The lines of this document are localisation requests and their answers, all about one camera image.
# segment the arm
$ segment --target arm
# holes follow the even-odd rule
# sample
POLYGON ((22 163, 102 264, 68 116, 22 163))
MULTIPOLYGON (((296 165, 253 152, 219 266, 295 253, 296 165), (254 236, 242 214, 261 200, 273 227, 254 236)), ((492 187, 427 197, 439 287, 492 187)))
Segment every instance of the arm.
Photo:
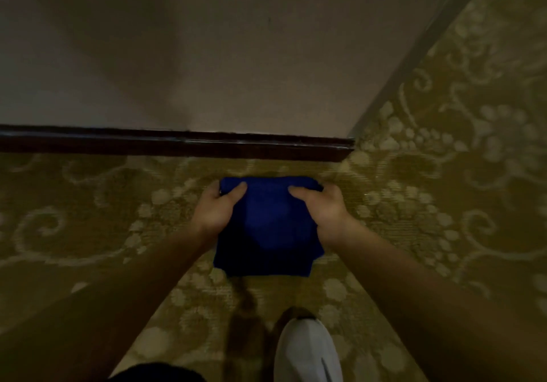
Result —
POLYGON ((87 286, 0 337, 0 380, 106 380, 154 311, 228 224, 243 183, 204 192, 190 223, 111 277, 87 286))
POLYGON ((426 269, 346 211, 340 189, 291 188, 432 380, 547 378, 547 333, 426 269))

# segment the folded blue fabric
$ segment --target folded blue fabric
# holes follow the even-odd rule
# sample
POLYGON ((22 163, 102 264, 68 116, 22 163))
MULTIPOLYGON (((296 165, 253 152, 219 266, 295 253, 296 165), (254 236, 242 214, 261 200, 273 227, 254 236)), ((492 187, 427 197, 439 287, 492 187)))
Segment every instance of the folded blue fabric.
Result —
POLYGON ((213 264, 226 275, 296 275, 308 277, 324 254, 317 224, 306 204, 291 196, 289 186, 323 187, 310 177, 225 177, 221 195, 241 182, 245 196, 236 203, 228 226, 218 237, 213 264))

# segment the forearm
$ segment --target forearm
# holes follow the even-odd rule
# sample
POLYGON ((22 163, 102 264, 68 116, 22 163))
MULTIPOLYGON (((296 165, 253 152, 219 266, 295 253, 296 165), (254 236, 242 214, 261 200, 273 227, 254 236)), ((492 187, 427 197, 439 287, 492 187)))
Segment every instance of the forearm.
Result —
POLYGON ((337 252, 433 376, 544 378, 541 330, 442 279, 356 220, 337 252))
POLYGON ((183 229, 107 279, 56 302, 3 335, 0 379, 106 379, 200 256, 203 239, 192 229, 183 229))

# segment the carpet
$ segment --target carpet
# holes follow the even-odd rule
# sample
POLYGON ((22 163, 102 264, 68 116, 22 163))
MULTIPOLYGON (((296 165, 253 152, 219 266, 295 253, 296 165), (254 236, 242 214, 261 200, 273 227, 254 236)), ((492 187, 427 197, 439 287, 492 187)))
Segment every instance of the carpet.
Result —
MULTIPOLYGON (((547 322, 547 0, 473 0, 339 164, 0 155, 0 327, 131 262, 224 176, 312 176, 447 280, 547 322)), ((204 255, 120 363, 267 379, 283 320, 332 333, 348 381, 425 377, 333 254, 311 277, 228 281, 204 255)))

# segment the hand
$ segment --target hand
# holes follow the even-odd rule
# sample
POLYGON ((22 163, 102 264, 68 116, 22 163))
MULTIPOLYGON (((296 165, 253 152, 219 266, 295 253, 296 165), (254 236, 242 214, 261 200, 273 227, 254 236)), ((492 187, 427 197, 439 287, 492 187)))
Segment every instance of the hand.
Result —
POLYGON ((247 183, 241 182, 230 193, 220 196, 219 182, 214 181, 201 194, 190 227, 213 245, 218 234, 228 225, 234 205, 246 191, 247 183))
POLYGON ((317 224, 321 245, 335 249, 341 244, 351 215, 346 210, 340 188, 332 183, 323 186, 323 192, 306 188, 289 187, 289 193, 305 202, 312 219, 317 224))

